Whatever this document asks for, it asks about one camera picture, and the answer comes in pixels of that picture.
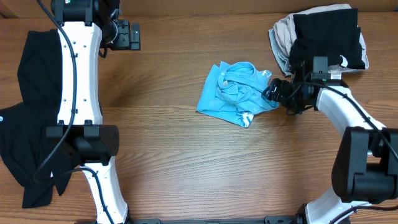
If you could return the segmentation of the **light blue t-shirt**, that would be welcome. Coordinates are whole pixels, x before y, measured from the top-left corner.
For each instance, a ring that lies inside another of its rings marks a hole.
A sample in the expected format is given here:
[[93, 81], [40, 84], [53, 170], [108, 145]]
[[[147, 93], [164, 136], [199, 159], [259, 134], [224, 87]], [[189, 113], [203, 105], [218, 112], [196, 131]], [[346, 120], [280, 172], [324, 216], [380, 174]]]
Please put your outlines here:
[[247, 128], [255, 115], [279, 106], [262, 97], [271, 76], [272, 72], [259, 71], [250, 62], [230, 65], [221, 61], [212, 66], [205, 80], [197, 111]]

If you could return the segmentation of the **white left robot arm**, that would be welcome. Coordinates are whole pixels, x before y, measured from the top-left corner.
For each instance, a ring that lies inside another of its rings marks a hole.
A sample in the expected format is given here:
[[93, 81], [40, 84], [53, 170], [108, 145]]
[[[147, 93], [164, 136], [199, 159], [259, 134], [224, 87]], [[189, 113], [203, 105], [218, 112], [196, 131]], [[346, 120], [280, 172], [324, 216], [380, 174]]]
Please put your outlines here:
[[84, 173], [96, 206], [95, 223], [131, 223], [116, 172], [119, 130], [105, 125], [98, 93], [98, 59], [108, 50], [140, 50], [140, 27], [120, 20], [118, 0], [54, 0], [46, 14], [62, 46], [62, 97], [55, 126], [57, 142], [45, 159], [63, 151]]

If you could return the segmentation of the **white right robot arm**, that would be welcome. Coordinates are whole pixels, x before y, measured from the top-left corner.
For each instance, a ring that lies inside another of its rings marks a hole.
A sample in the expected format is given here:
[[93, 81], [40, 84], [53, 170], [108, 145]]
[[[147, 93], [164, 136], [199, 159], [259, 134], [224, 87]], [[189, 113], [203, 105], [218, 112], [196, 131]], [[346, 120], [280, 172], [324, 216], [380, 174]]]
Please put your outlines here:
[[331, 173], [331, 188], [304, 207], [296, 223], [348, 223], [358, 210], [381, 207], [397, 198], [397, 130], [372, 118], [342, 80], [273, 79], [262, 97], [281, 103], [290, 114], [313, 108], [341, 134]]

